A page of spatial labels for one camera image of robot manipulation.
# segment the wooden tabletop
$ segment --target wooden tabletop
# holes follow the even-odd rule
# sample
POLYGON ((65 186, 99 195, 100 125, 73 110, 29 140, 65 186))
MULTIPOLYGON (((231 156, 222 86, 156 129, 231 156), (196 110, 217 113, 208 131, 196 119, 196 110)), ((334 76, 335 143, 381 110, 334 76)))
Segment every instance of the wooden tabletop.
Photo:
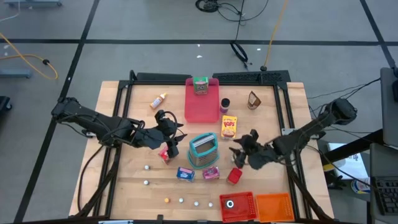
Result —
MULTIPOLYGON (((108 116, 112 115, 117 87, 118 82, 102 83, 95 108, 97 112, 108 116)), ((288 88, 294 122, 296 127, 299 128, 311 119, 304 86, 303 83, 288 83, 288 88)), ((155 150, 149 148, 136 149, 123 144, 111 218, 153 220, 156 219, 158 214, 163 214, 165 220, 219 221, 221 220, 220 194, 245 191, 252 191, 254 195, 289 192, 286 168, 276 163, 266 164, 260 170, 245 166, 243 176, 236 185, 226 183, 227 175, 234 167, 228 147, 239 147, 239 144, 220 138, 221 119, 217 123, 211 124, 195 124, 185 121, 183 100, 185 86, 183 85, 134 85, 128 117, 144 120, 146 128, 155 126, 154 115, 157 110, 152 110, 149 105, 164 92, 168 93, 167 98, 157 110, 172 111, 178 122, 184 124, 180 129, 188 136, 178 144, 180 154, 169 165, 164 164, 157 155, 165 144, 155 150), (201 170, 196 170, 194 183, 177 180, 178 167, 192 168, 187 160, 188 142, 199 134, 209 132, 216 133, 218 138, 220 158, 215 162, 215 165, 220 169, 220 179, 205 181, 201 175, 201 170), (149 165, 150 170, 145 170, 145 165, 149 165), (148 180, 150 184, 144 185, 145 180, 148 180), (171 200, 170 203, 164 202, 166 197, 171 200), (178 202, 180 197, 184 198, 184 203, 178 202), (196 201, 199 202, 197 207, 193 204, 196 201), (212 202, 214 206, 210 208, 209 202, 212 202)), ((281 91, 280 96, 285 127, 289 127, 281 91)), ((124 106, 124 97, 125 93, 120 106, 120 116, 124 106)), ((243 134, 249 134, 251 129, 258 131, 258 141, 262 144, 280 135, 272 87, 220 86, 220 98, 231 100, 228 115, 238 117, 238 138, 243 134), (253 91, 262 101, 261 105, 255 110, 249 110, 247 107, 250 91, 253 91)), ((81 168, 99 146, 97 139, 88 140, 81 168)), ((104 150, 91 161, 85 172, 81 193, 82 206, 90 199, 98 186, 103 156, 104 150)), ((333 217, 319 154, 309 148, 304 149, 302 151, 302 164, 307 189, 326 214, 333 217)), ((305 217, 301 194, 298 189, 296 191, 301 217, 305 217)), ((107 190, 105 190, 100 210, 102 214, 104 213, 104 202, 107 194, 107 190)), ((71 215, 77 213, 76 199, 77 185, 70 209, 71 215)))

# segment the yellow cable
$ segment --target yellow cable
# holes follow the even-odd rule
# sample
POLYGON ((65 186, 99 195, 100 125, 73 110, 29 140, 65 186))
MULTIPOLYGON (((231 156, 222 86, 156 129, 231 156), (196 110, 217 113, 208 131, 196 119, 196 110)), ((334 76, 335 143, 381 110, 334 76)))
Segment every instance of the yellow cable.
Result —
POLYGON ((266 57, 266 61, 264 62, 264 66, 267 66, 268 57, 269 57, 269 54, 270 54, 270 52, 271 52, 272 41, 274 40, 274 35, 275 35, 276 31, 277 31, 278 28, 279 28, 279 24, 280 24, 280 21, 282 20, 282 16, 284 15, 284 12, 285 12, 285 9, 286 9, 286 5, 287 5, 287 2, 288 2, 288 1, 289 1, 289 0, 285 0, 284 6, 282 7, 282 11, 281 11, 280 14, 279 14, 278 21, 277 21, 277 23, 276 23, 276 25, 275 25, 275 27, 274 27, 274 31, 272 31, 271 40, 269 41, 268 51, 267 51, 267 57, 266 57))
POLYGON ((55 73, 55 77, 48 77, 46 76, 44 73, 42 73, 39 69, 37 69, 34 65, 32 65, 28 60, 25 59, 25 57, 35 57, 37 59, 40 59, 42 62, 44 59, 42 59, 41 57, 37 56, 37 55, 33 55, 33 54, 21 54, 18 49, 2 34, 0 33, 0 36, 17 52, 18 55, 13 55, 13 56, 8 56, 8 57, 2 57, 0 58, 0 60, 3 59, 9 59, 9 58, 17 58, 20 57, 21 59, 23 59, 26 64, 28 64, 30 67, 32 67, 36 72, 38 72, 39 74, 41 74, 44 78, 47 78, 49 80, 56 80, 58 79, 58 72, 56 71, 56 69, 50 64, 48 63, 47 65, 54 71, 55 73))

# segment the gray floor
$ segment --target gray floor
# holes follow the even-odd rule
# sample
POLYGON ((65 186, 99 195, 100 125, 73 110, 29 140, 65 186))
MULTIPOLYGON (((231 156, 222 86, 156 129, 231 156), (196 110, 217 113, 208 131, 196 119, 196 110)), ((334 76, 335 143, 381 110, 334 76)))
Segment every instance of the gray floor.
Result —
MULTIPOLYGON (((217 13, 198 11, 194 0, 101 0, 89 39, 232 39, 236 23, 217 13)), ((240 1, 228 1, 239 6, 240 1)), ((398 41, 394 21, 394 0, 367 0, 385 40, 398 41)), ((68 0, 60 8, 23 9, 19 17, 0 23, 0 32, 8 38, 79 39, 93 0, 68 0)), ((246 1, 247 17, 261 10, 264 1, 246 1)), ((239 32, 240 39, 269 40, 283 1, 270 0, 257 19, 247 22, 239 32)), ((15 9, 0 4, 0 17, 13 15, 15 9)), ((359 1, 303 0, 289 1, 277 40, 360 40, 377 41, 359 1)), ((0 57, 14 55, 10 47, 0 44, 0 57)), ((1 79, 0 95, 12 98, 13 110, 0 125, 0 223, 12 222, 25 191, 34 162, 50 122, 50 111, 56 103, 68 73, 77 44, 16 44, 22 53, 48 58, 60 78, 46 80, 38 73, 31 79, 1 79)), ((243 46, 258 70, 263 64, 267 46, 243 46)), ((398 60, 398 47, 389 47, 398 60)), ((34 61, 48 75, 51 70, 34 61)), ((294 82, 304 82, 307 96, 315 96, 366 83, 387 67, 380 47, 360 46, 272 46, 269 70, 288 69, 294 82)), ((24 67, 20 59, 0 61, 1 68, 24 67)), ((130 69, 136 72, 187 73, 211 76, 215 72, 243 72, 242 63, 229 45, 111 45, 86 44, 78 62, 68 96, 74 96, 94 108, 103 80, 126 79, 130 69)), ((338 95, 310 100, 312 107, 338 95)), ((351 131, 374 131, 381 127, 379 83, 350 98, 357 107, 358 118, 344 127, 351 131)), ((325 140, 350 142, 354 136, 331 131, 325 140)), ((63 218, 68 215, 80 168, 85 139, 71 130, 57 126, 49 152, 25 221, 63 218)), ((331 193, 337 218, 364 223, 362 201, 331 193)))

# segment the wire basket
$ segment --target wire basket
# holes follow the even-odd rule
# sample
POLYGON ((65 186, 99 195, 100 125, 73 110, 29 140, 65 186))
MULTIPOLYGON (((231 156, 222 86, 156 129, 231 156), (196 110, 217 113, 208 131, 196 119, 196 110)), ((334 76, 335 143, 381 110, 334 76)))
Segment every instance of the wire basket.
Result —
POLYGON ((201 134, 189 142, 188 160, 193 168, 205 168, 212 165, 218 158, 218 143, 215 133, 201 134))

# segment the blue box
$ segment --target blue box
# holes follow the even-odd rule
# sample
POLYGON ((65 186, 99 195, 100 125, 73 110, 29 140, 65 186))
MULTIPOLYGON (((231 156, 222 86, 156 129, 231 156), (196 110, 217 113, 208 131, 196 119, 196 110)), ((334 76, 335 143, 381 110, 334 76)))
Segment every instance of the blue box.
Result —
POLYGON ((179 167, 177 169, 177 179, 178 180, 187 180, 189 182, 193 182, 193 178, 195 177, 195 171, 179 167))

